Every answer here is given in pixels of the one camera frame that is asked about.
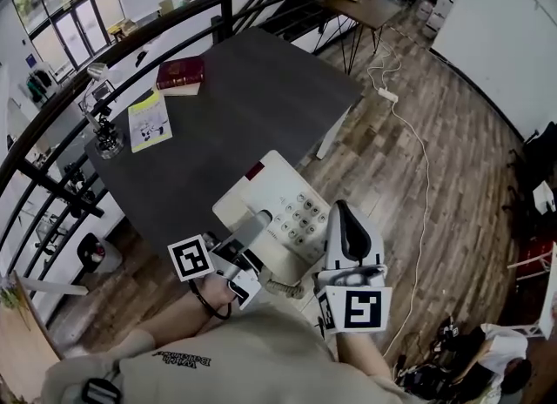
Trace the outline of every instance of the trash can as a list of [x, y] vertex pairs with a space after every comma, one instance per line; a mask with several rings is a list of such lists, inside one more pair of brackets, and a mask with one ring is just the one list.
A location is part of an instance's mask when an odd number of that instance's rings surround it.
[[112, 273], [122, 263], [118, 249], [92, 233], [85, 235], [77, 246], [77, 256], [87, 273]]

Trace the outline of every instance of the black cable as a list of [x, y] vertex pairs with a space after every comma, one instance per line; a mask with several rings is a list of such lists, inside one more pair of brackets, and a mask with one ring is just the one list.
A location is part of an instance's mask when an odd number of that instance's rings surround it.
[[228, 311], [226, 312], [226, 315], [223, 316], [222, 314], [219, 314], [210, 304], [209, 302], [207, 302], [207, 300], [204, 299], [204, 297], [201, 295], [201, 293], [198, 290], [198, 286], [195, 284], [195, 282], [193, 280], [189, 280], [188, 282], [190, 284], [190, 289], [191, 292], [194, 293], [196, 295], [196, 297], [199, 299], [199, 301], [203, 304], [203, 306], [205, 307], [205, 309], [209, 312], [210, 315], [215, 316], [216, 318], [219, 318], [221, 320], [227, 320], [230, 318], [230, 315], [232, 314], [232, 306], [231, 304], [228, 304]]

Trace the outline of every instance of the curved handrail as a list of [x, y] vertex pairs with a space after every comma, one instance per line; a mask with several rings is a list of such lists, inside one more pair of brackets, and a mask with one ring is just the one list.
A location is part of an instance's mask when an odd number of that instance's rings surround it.
[[[194, 0], [186, 6], [177, 8], [176, 10], [173, 10], [152, 21], [139, 30], [134, 31], [126, 39], [118, 42], [103, 53], [98, 59], [96, 59], [96, 62], [104, 63], [111, 67], [140, 46], [143, 46], [154, 38], [160, 36], [166, 30], [169, 30], [177, 24], [194, 17], [205, 10], [209, 10], [219, 4], [225, 3], [226, 1], [230, 0]], [[186, 48], [190, 44], [198, 41], [200, 38], [217, 30], [220, 26], [222, 26], [222, 23], [215, 24], [210, 28], [200, 31], [198, 34], [190, 37], [181, 44], [176, 45], [147, 64], [119, 85], [117, 89], [114, 90], [107, 98], [101, 101], [95, 108], [95, 111], [99, 111], [105, 105], [108, 105], [130, 86], [135, 84], [141, 77], [149, 71], [155, 69], [169, 57]], [[10, 179], [15, 174], [18, 162], [25, 158], [32, 146], [41, 138], [41, 136], [43, 136], [46, 130], [54, 123], [60, 114], [62, 114], [68, 105], [70, 105], [76, 95], [85, 89], [90, 80], [91, 77], [87, 73], [87, 70], [82, 69], [59, 93], [47, 101], [43, 109], [23, 131], [19, 139], [10, 148], [8, 155], [0, 166], [0, 196], [3, 194], [6, 186], [10, 182]]]

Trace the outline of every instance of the person in white t-shirt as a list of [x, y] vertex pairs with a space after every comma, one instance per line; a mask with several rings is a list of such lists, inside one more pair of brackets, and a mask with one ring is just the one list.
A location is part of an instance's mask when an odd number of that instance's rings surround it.
[[[214, 309], [234, 299], [225, 281], [214, 275], [200, 292]], [[392, 382], [369, 334], [339, 334], [336, 362], [316, 328], [290, 304], [250, 305], [207, 330], [210, 318], [201, 301], [187, 293], [109, 352], [52, 367], [42, 403], [84, 402], [84, 390], [102, 397], [87, 402], [133, 404], [419, 402]], [[92, 378], [109, 384], [101, 390], [98, 382], [91, 385]]]
[[500, 382], [503, 394], [514, 394], [532, 374], [527, 338], [509, 328], [482, 324], [452, 345], [457, 351], [453, 384], [459, 385], [461, 401], [477, 398], [494, 381]]

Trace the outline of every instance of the beige t-shirt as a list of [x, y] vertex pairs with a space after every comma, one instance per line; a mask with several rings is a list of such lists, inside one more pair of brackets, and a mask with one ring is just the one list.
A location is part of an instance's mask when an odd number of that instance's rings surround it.
[[124, 402], [410, 404], [391, 381], [333, 360], [306, 322], [268, 306], [120, 362]]

